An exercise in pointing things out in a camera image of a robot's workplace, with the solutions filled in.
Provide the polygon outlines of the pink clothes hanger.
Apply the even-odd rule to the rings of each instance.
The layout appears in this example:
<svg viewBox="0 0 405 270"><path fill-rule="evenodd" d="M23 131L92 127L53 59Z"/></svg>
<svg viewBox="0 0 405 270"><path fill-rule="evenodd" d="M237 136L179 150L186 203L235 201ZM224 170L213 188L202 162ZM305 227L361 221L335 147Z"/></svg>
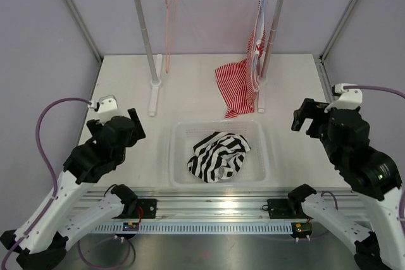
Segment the pink clothes hanger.
<svg viewBox="0 0 405 270"><path fill-rule="evenodd" d="M165 21L165 73L170 71L171 54L175 43L178 0L164 0L166 8Z"/></svg>

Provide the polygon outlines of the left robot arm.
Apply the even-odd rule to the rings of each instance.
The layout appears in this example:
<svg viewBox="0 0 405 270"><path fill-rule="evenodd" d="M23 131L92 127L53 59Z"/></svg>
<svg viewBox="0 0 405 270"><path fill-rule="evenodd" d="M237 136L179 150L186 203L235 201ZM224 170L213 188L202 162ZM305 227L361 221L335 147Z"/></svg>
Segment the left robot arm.
<svg viewBox="0 0 405 270"><path fill-rule="evenodd" d="M72 150L57 179L57 189L50 191L23 226L1 235L1 243L9 253L17 254L22 269L54 269L101 223L120 216L130 218L137 210L138 196L121 184L85 212L67 217L83 194L124 162L126 149L146 136L135 109L105 123L90 120L87 127L92 136Z"/></svg>

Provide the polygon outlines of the black white striped tank top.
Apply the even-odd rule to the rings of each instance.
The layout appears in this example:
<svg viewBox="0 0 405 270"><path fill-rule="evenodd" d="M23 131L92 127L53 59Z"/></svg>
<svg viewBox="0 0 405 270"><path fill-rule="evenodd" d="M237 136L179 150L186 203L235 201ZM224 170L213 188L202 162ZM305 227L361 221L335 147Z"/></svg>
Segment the black white striped tank top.
<svg viewBox="0 0 405 270"><path fill-rule="evenodd" d="M193 146L187 163L190 174L205 183L231 180L242 168L251 147L242 135L213 132Z"/></svg>

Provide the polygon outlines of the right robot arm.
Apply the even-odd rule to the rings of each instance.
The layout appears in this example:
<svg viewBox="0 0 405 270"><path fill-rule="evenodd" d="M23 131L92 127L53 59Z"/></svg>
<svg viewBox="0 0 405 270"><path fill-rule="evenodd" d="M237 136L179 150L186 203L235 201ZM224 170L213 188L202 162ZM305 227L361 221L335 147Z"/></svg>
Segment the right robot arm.
<svg viewBox="0 0 405 270"><path fill-rule="evenodd" d="M312 121L306 135L320 140L335 170L363 203L372 228L329 207L307 184L289 192L288 212L322 224L351 251L360 269L404 269L402 180L393 159L370 146L370 126L359 106L338 109L306 98L294 111L291 129L298 132L306 119Z"/></svg>

